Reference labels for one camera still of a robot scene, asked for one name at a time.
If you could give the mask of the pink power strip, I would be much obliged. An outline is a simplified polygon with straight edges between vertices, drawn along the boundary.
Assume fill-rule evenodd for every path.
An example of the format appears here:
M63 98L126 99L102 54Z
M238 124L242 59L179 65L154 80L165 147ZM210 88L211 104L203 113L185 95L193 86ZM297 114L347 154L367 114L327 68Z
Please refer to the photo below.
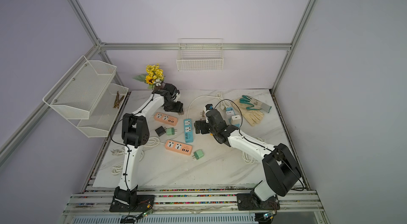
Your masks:
M154 120L170 126L176 126L178 124L178 118L160 112L155 113Z
M165 143L165 149L188 156L190 156L192 153L191 145L174 140L167 140Z

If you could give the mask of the green charger plug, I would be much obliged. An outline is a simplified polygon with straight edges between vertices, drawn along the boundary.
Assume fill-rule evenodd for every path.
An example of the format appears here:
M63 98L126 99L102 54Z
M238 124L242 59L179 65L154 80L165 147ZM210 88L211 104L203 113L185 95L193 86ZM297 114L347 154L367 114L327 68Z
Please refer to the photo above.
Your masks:
M175 128L167 128L166 129L166 135L167 136L173 136L177 133L177 130Z
M192 157L193 157L193 159L198 160L198 159L203 158L204 155L205 155L204 152L201 149L198 149L193 153Z

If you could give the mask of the black charger plug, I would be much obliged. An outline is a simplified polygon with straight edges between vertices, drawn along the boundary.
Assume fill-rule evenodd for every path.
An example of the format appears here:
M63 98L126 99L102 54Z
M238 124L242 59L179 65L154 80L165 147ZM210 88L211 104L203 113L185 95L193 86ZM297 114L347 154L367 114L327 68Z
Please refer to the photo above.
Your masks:
M155 129L156 134L160 137L166 134L166 128L160 126L159 128Z

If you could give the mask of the pink power strip front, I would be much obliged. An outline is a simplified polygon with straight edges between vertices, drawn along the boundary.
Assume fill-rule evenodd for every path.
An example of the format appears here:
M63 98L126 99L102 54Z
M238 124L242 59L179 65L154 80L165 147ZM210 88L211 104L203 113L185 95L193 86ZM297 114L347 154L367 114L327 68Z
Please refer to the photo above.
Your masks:
M165 149L188 156L190 156L192 153L191 145L174 140L167 140L165 143Z

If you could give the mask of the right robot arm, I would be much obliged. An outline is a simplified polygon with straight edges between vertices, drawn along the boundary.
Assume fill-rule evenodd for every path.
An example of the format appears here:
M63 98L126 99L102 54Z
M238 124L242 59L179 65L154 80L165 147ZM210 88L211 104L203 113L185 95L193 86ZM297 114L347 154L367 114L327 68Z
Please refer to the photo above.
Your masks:
M236 148L253 157L263 166L264 179L251 191L253 197L264 202L271 197L285 196L303 176L295 157L288 146L271 145L249 136L241 127L227 124L219 110L212 104L205 106L205 120L196 129L204 129L219 144Z

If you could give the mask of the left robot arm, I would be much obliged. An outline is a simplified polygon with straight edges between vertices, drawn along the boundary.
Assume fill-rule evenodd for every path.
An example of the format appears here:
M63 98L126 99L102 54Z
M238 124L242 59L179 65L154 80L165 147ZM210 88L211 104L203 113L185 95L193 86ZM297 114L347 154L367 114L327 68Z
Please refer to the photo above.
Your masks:
M152 91L149 99L137 110L123 115L121 138L125 147L124 165L113 200L130 205L138 187L138 168L144 145L149 140L147 120L163 107L166 112L181 113L180 91L172 84L163 83Z

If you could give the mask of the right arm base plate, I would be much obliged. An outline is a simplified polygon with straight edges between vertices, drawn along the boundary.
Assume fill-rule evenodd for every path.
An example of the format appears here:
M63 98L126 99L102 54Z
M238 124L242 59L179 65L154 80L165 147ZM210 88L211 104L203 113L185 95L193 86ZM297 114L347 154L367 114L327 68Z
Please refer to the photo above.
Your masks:
M239 193L236 195L237 207L240 211L254 210L280 210L279 200L276 196L272 196L266 201L262 201L255 194Z

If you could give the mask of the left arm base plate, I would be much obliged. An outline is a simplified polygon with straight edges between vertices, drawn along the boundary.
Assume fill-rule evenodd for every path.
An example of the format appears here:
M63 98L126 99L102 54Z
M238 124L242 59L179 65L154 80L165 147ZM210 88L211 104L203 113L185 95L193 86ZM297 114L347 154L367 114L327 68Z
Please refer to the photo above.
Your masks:
M109 211L110 212L145 212L152 208L154 204L154 195L134 195L131 198L129 195L112 199Z

